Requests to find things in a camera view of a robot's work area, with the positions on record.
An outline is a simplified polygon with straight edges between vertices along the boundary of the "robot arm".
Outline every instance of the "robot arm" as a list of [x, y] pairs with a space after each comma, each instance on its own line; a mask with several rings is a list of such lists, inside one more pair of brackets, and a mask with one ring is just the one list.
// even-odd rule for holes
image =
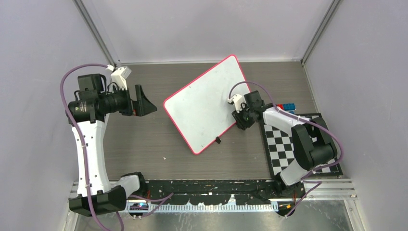
[[[244, 96], [234, 95], [228, 102], [235, 104], [236, 110], [232, 115], [238, 128], [245, 130], [255, 122], [263, 120], [265, 124], [274, 126], [292, 137], [295, 160], [276, 176], [278, 191], [296, 184], [316, 166], [337, 156], [334, 141], [328, 134], [280, 113], [271, 103], [265, 105], [258, 91]], [[327, 128], [321, 117], [311, 121]], [[312, 142], [311, 138], [317, 138], [317, 141]]]
[[127, 174], [110, 184], [105, 168], [103, 137], [105, 134], [105, 116], [120, 112], [124, 116], [144, 116], [157, 111], [146, 98], [140, 85], [135, 85], [137, 100], [131, 100], [126, 78], [131, 70], [120, 67], [111, 74], [112, 92], [107, 92], [106, 78], [100, 74], [78, 77], [79, 99], [68, 104], [75, 121], [81, 129], [88, 153], [88, 171], [91, 195], [87, 194], [85, 183], [85, 163], [79, 134], [75, 127], [72, 131], [78, 153], [79, 181], [78, 197], [69, 200], [71, 211], [91, 216], [87, 196], [92, 197], [97, 215], [121, 211], [126, 207], [127, 198], [139, 190], [143, 176], [140, 173]]

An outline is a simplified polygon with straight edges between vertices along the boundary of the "checkered mat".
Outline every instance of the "checkered mat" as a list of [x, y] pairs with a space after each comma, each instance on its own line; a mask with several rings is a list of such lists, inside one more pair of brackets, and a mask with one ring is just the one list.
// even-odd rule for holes
[[[300, 116], [305, 116], [313, 119], [321, 115], [304, 114]], [[265, 152], [267, 154], [269, 171], [271, 177], [273, 177], [287, 168], [287, 166], [289, 166], [289, 164], [294, 160], [292, 138], [289, 137], [289, 135], [285, 132], [280, 131], [273, 126], [263, 125], [261, 126], [261, 130], [264, 138]], [[340, 176], [342, 174], [343, 173], [339, 164], [316, 171], [316, 175], [319, 176]]]

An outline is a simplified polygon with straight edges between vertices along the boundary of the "white wall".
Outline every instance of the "white wall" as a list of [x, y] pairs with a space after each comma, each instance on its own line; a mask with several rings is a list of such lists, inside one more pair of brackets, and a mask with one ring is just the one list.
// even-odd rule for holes
[[407, 230], [408, 1], [343, 1], [306, 66], [372, 230]]
[[301, 59], [332, 0], [85, 0], [122, 62]]
[[78, 175], [60, 80], [107, 61], [71, 0], [1, 1], [0, 31], [0, 230], [56, 231]]

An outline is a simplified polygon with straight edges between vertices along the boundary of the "white board surface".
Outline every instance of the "white board surface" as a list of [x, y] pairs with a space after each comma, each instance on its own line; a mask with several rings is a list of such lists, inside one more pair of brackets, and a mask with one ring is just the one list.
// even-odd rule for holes
[[[246, 81], [235, 55], [230, 55], [163, 102], [163, 107], [194, 154], [200, 154], [232, 125], [233, 105], [227, 103], [231, 88]], [[234, 94], [247, 94], [247, 84]]]

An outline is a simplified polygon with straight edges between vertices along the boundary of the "wooden table surface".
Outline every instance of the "wooden table surface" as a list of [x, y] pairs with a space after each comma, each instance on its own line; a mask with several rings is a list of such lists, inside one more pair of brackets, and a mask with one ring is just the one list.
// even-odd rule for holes
[[[132, 65], [127, 79], [130, 95], [141, 84], [157, 112], [144, 117], [110, 114], [104, 138], [110, 180], [141, 172], [150, 180], [267, 179], [265, 151], [258, 124], [246, 131], [236, 126], [193, 155], [163, 109], [163, 101], [214, 64]], [[297, 113], [316, 112], [306, 75], [299, 62], [241, 63], [248, 80], [264, 85], [276, 103], [295, 103]], [[261, 92], [265, 103], [267, 95]]]

